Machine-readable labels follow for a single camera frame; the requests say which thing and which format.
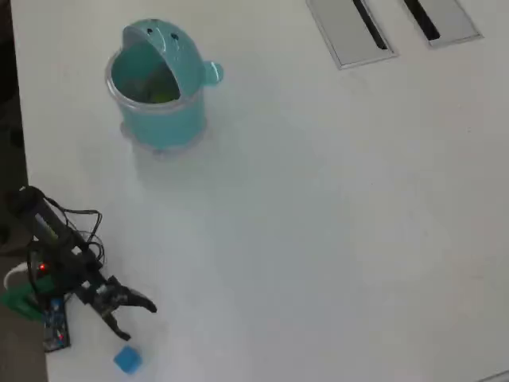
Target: white table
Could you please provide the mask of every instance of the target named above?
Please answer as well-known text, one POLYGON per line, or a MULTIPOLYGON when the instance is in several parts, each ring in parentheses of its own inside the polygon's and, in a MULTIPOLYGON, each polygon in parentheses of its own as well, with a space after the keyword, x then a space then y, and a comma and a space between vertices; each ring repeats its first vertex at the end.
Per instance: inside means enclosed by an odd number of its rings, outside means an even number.
MULTIPOLYGON (((429 50, 372 1, 400 56, 338 71, 304 0, 13 0, 29 179, 98 208, 132 381, 474 381, 509 368, 509 2, 429 50), (225 81, 204 139, 133 150, 104 69, 123 26, 176 22, 225 81)), ((76 299, 50 382, 126 377, 76 299)))

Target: blue cube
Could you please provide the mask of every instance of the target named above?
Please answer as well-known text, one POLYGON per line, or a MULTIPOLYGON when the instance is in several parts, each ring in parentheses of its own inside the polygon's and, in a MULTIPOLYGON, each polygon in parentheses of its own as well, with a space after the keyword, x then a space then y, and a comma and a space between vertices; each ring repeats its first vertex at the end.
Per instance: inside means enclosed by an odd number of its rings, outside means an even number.
POLYGON ((117 354, 113 360, 126 374, 134 374, 142 364, 140 354, 130 346, 124 346, 124 349, 117 354))

